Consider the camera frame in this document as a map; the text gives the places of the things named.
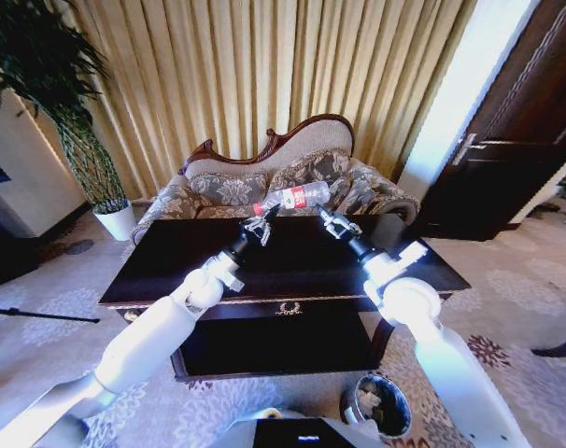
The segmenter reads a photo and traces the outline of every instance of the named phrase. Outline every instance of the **plastic bottle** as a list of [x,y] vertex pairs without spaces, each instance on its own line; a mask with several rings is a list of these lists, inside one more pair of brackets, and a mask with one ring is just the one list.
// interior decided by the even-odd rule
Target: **plastic bottle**
[[271,191],[261,203],[254,204],[254,213],[261,215],[278,203],[283,208],[314,207],[317,203],[325,204],[330,198],[329,186],[324,180],[319,180],[290,189]]

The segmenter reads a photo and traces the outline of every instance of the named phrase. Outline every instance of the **door handle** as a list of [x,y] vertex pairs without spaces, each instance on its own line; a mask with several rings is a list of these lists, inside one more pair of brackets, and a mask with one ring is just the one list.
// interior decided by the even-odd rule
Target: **door handle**
[[460,150],[458,150],[455,157],[453,158],[453,161],[451,162],[452,165],[454,166],[459,165],[461,159],[463,159],[463,156],[466,155],[468,149],[484,149],[485,147],[487,147],[487,145],[474,145],[473,141],[475,138],[476,138],[475,133],[468,134],[468,136],[466,137],[466,141],[463,142],[463,145],[461,145]]

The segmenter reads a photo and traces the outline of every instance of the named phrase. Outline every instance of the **floral rug pattern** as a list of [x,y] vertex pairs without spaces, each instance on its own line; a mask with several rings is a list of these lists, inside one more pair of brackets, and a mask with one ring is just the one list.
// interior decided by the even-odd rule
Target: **floral rug pattern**
[[[566,448],[566,358],[531,348],[566,341],[566,225],[557,214],[528,218],[483,243],[429,240],[472,288],[443,305],[441,321],[468,344],[532,446]],[[0,308],[100,317],[98,324],[0,315],[0,428],[49,387],[98,363],[125,327],[98,299],[132,253],[91,214],[52,243],[35,271],[0,286]],[[397,328],[378,371],[404,392],[410,432],[395,448],[469,447],[417,364],[414,340]],[[89,448],[204,447],[236,419],[280,406],[339,418],[339,398],[364,372],[176,383],[165,362],[147,382],[88,419]]]

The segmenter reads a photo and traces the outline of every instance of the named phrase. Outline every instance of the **sofa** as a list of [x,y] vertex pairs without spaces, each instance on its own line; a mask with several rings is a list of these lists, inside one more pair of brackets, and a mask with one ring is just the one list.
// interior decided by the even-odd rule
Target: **sofa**
[[[206,140],[161,190],[132,232],[137,245],[156,219],[242,218],[254,215],[252,205],[269,191],[316,180],[329,184],[326,204],[344,215],[398,215],[406,225],[416,218],[418,201],[352,157],[350,123],[334,114],[317,115],[290,132],[272,129],[265,148],[254,158],[221,156]],[[280,216],[309,216],[315,208],[282,209]]]

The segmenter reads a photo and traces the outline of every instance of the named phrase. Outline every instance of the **coffee table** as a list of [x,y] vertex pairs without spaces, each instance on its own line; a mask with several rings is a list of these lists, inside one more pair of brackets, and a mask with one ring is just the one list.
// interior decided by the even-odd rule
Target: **coffee table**
[[[416,239],[395,216],[351,219],[391,255]],[[153,222],[99,303],[134,320],[229,245],[239,221]],[[171,356],[176,379],[378,367],[393,326],[365,296],[366,277],[349,249],[322,229],[318,217],[278,217],[272,227],[268,245],[236,273],[246,284],[242,291],[226,291]],[[470,287],[430,248],[406,275],[427,281],[444,299]],[[373,315],[374,330],[366,325]]]

